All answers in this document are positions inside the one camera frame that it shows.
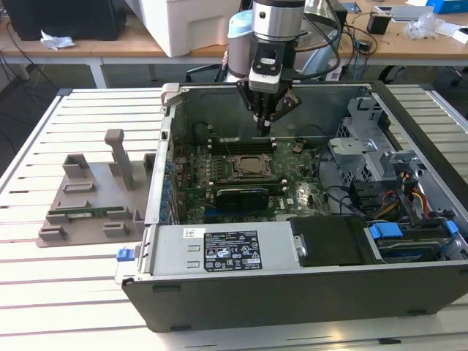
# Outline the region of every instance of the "white paper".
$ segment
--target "white paper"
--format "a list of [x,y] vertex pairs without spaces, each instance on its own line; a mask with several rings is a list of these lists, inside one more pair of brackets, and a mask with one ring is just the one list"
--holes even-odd
[[458,24],[453,23],[443,23],[439,28],[435,30],[436,33],[441,35],[446,35],[447,37],[452,37],[453,33],[458,31],[461,28]]
[[41,31],[42,39],[41,43],[52,50],[57,51],[59,48],[69,48],[71,46],[75,46],[73,39],[71,37],[53,37],[49,34],[44,33]]
[[425,6],[427,4],[427,0],[408,0],[405,4],[412,6]]

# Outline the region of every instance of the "table leg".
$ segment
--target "table leg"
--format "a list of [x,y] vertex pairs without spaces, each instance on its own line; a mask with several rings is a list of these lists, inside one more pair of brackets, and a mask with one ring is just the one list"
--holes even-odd
[[15,71],[18,74],[18,76],[21,78],[21,80],[29,80],[29,73],[26,70],[26,65],[25,64],[17,64],[15,67]]
[[91,73],[93,74],[94,82],[96,83],[96,88],[106,89],[107,82],[104,76],[104,72],[102,71],[102,63],[90,62],[88,63],[88,65],[89,68],[91,68]]
[[151,82],[156,82],[158,80],[158,78],[156,76],[156,70],[154,69],[154,65],[149,64],[148,69],[149,69],[149,77],[151,79]]

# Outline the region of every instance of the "warning label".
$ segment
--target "warning label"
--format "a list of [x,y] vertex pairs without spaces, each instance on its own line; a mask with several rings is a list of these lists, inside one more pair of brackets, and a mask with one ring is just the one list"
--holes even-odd
[[255,230],[205,233],[205,270],[245,271],[262,269],[260,245]]

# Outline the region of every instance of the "power cable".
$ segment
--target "power cable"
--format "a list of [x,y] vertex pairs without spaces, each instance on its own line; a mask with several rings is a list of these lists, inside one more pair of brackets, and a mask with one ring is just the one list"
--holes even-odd
[[31,62],[31,64],[33,65],[33,68],[38,69],[40,74],[46,79],[46,81],[49,82],[54,87],[55,90],[59,91],[59,88],[56,86],[56,84],[44,72],[41,72],[39,67],[26,55],[26,53],[23,50],[21,50],[20,46],[17,44],[17,42],[15,41],[15,38],[13,37],[13,34],[10,31],[11,26],[12,26],[12,23],[8,22],[8,24],[7,24],[7,33],[8,33],[8,36],[10,37],[13,45],[20,51],[20,53],[24,56],[24,58],[26,60]]

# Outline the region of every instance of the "wooden desk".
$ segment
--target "wooden desk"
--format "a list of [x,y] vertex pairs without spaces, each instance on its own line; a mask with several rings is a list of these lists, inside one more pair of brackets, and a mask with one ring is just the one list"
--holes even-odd
[[[358,0],[363,13],[370,12],[373,6],[381,2]],[[388,0],[384,4],[404,4],[404,0]],[[353,23],[355,14],[348,15],[348,23]],[[440,15],[451,23],[468,23],[468,14]],[[369,20],[368,15],[360,16],[353,23],[364,29]],[[4,20],[0,25],[0,50],[11,64],[27,64],[7,35]],[[462,45],[450,37],[439,36],[439,39],[410,40],[404,38],[401,30],[404,24],[390,22],[385,35],[376,35],[379,47],[368,60],[368,64],[398,64],[412,66],[465,66],[468,65],[468,45]],[[96,40],[77,40],[73,48],[53,51],[44,48],[40,42],[21,42],[15,34],[15,40],[21,49],[36,64],[87,64],[90,66],[96,86],[106,88],[102,72],[104,64],[215,64],[221,61],[225,46],[215,45],[193,50],[189,55],[169,58],[148,33],[143,24],[135,17],[129,16],[127,26],[117,41],[103,42]],[[342,58],[352,54],[350,38],[344,36],[339,52]]]
[[[382,4],[376,1],[358,0],[357,3],[362,9],[362,13],[371,12],[374,6]],[[383,4],[399,5],[405,0],[387,0]],[[358,15],[348,14],[347,22],[351,24]],[[449,23],[468,24],[468,14],[437,15]],[[366,30],[369,21],[368,15],[356,18],[353,26]],[[405,23],[394,23],[390,21],[384,35],[374,35],[379,42],[377,52],[369,59],[369,64],[399,64],[399,65],[427,65],[446,66],[449,61],[453,65],[468,64],[468,45],[463,45],[451,37],[439,35],[438,39],[417,39],[411,40],[403,36],[402,31]],[[357,36],[363,39],[365,34],[358,33]],[[340,54],[342,57],[350,57],[352,52],[351,40],[348,36],[343,36],[340,44]]]

